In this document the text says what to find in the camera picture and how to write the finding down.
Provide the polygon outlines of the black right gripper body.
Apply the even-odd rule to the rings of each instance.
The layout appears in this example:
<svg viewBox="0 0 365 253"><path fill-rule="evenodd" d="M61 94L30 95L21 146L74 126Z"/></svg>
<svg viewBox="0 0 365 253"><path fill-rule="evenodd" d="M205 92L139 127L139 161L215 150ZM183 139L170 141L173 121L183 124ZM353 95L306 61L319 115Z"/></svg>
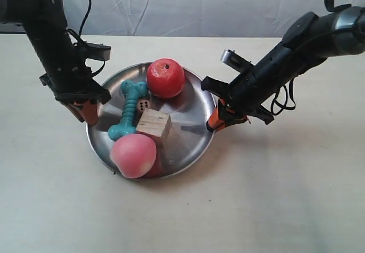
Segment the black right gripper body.
<svg viewBox="0 0 365 253"><path fill-rule="evenodd" d="M301 56L270 52L230 83L207 76L201 89L223 100L227 111L256 117L267 125L281 112L296 109L293 84L301 71Z"/></svg>

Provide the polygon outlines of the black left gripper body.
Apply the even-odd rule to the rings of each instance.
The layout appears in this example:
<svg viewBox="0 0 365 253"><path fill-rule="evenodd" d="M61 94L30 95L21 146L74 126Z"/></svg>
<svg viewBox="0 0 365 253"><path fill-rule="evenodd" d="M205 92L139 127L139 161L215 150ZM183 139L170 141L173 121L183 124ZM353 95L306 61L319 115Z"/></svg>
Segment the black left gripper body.
<svg viewBox="0 0 365 253"><path fill-rule="evenodd" d="M39 59L46 71L40 77L57 101L69 104L75 101L99 101L111 99L109 90L98 84L94 77L103 70L106 61L86 59L84 43L59 43L41 49Z"/></svg>

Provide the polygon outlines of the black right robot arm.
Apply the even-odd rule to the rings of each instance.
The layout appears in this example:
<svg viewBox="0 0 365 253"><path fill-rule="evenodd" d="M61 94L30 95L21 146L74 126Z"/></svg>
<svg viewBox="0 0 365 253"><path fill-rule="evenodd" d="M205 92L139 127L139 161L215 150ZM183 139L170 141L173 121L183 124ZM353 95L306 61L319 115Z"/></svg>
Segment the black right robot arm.
<svg viewBox="0 0 365 253"><path fill-rule="evenodd" d="M294 79L326 59L364 53L364 7L334 5L324 0L327 15L310 11L297 19L281 41L257 64L232 50L221 61L238 71L230 83L205 77L201 89L218 97L206 122L209 131L245 123L250 116L270 124L282 111L292 111Z"/></svg>

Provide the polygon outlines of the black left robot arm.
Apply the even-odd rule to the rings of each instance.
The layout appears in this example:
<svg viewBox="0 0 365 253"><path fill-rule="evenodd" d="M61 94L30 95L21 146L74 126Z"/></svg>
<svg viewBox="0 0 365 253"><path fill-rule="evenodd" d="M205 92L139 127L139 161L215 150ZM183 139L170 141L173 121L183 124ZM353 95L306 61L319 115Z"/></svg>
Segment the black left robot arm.
<svg viewBox="0 0 365 253"><path fill-rule="evenodd" d="M110 101L111 94L94 80L98 73L86 66L86 60L105 63L111 47L86 42L69 28L63 0L1 0L1 23L24 28L46 71L41 83L80 122L95 125L97 104Z"/></svg>

